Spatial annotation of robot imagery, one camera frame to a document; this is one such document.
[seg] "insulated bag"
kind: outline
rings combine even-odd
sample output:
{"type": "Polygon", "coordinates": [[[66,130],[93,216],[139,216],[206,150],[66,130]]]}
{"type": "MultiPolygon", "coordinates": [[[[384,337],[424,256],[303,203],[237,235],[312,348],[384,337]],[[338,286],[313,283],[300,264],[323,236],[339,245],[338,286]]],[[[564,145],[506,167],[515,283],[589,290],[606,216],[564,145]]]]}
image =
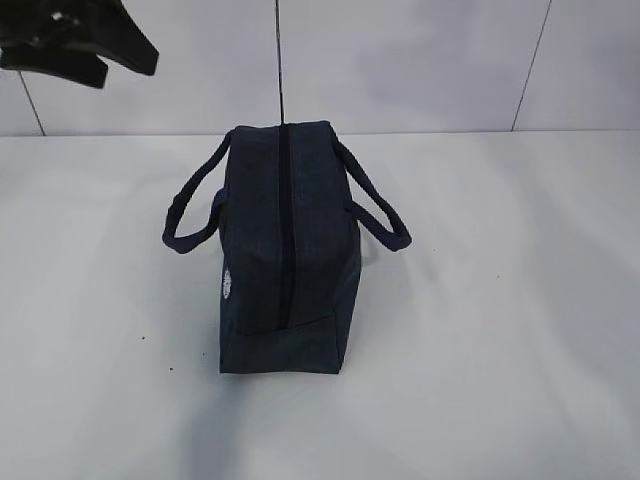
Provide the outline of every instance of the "insulated bag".
{"type": "Polygon", "coordinates": [[[358,222],[391,251],[411,243],[329,122],[240,126],[225,136],[174,197],[163,234],[187,253],[220,229],[221,372],[340,371],[362,269],[358,222]],[[187,203],[227,150],[208,224],[176,237],[187,203]],[[353,201],[347,173],[391,231],[353,201]]]}

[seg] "black object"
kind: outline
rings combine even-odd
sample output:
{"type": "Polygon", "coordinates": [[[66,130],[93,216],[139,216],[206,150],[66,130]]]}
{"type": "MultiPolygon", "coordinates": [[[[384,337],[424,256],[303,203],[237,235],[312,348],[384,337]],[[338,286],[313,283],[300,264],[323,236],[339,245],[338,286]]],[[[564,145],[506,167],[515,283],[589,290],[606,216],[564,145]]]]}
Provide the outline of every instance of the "black object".
{"type": "Polygon", "coordinates": [[[153,75],[158,51],[121,0],[0,0],[0,68],[54,75],[102,88],[97,55],[153,75]]]}
{"type": "Polygon", "coordinates": [[[175,196],[164,243],[187,253],[220,227],[220,371],[338,373],[360,281],[360,221],[392,251],[411,243],[328,122],[237,127],[175,196]],[[230,150],[208,224],[176,237],[187,203],[230,150]],[[351,198],[349,173],[389,218],[351,198]]]}

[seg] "bag logo patch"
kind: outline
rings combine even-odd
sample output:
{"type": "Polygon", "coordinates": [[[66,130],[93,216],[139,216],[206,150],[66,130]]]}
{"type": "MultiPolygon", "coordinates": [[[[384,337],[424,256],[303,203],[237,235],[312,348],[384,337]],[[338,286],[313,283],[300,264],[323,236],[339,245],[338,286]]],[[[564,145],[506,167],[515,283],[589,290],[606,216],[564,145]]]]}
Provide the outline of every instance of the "bag logo patch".
{"type": "Polygon", "coordinates": [[[226,300],[229,295],[231,295],[231,274],[227,268],[224,271],[224,279],[222,280],[222,296],[226,300]]]}

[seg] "zipper track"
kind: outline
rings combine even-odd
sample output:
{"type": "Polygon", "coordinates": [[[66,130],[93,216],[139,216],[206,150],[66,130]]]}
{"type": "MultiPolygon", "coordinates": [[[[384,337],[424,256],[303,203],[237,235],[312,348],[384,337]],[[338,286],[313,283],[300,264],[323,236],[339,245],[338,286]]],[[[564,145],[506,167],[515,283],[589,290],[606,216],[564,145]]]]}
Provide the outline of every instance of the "zipper track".
{"type": "Polygon", "coordinates": [[[291,126],[280,125],[279,210],[282,237],[282,271],[278,330],[289,327],[293,289],[296,282],[296,241],[293,231],[293,175],[291,168],[291,126]]]}

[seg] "bag handle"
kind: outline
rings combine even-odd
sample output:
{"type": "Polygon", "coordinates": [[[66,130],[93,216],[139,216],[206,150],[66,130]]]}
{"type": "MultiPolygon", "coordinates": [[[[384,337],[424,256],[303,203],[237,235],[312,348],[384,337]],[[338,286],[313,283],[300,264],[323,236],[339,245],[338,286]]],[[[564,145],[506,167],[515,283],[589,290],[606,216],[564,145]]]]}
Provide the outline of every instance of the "bag handle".
{"type": "Polygon", "coordinates": [[[393,231],[390,232],[384,228],[382,224],[373,217],[373,215],[353,200],[349,200],[347,202],[345,209],[356,217],[380,243],[392,252],[408,247],[411,244],[411,235],[396,211],[384,198],[380,196],[373,186],[373,183],[371,183],[371,180],[356,160],[356,157],[353,156],[347,147],[340,143],[340,140],[338,140],[338,136],[334,131],[331,132],[331,136],[333,149],[338,158],[344,164],[347,172],[349,172],[349,175],[353,177],[358,185],[362,187],[375,204],[387,215],[393,231]]]}
{"type": "Polygon", "coordinates": [[[189,253],[205,240],[208,240],[218,229],[220,223],[220,213],[222,206],[227,202],[227,190],[222,188],[213,199],[211,204],[211,215],[209,216],[209,222],[199,232],[192,233],[186,237],[176,237],[176,231],[184,211],[187,208],[187,204],[193,197],[198,186],[202,183],[202,180],[218,166],[220,161],[224,158],[225,153],[229,149],[231,144],[231,137],[233,131],[227,133],[224,140],[215,151],[213,156],[202,165],[196,173],[187,181],[180,193],[173,197],[173,203],[169,207],[167,212],[167,220],[164,226],[164,232],[162,234],[162,241],[164,244],[175,250],[178,253],[189,253]]]}

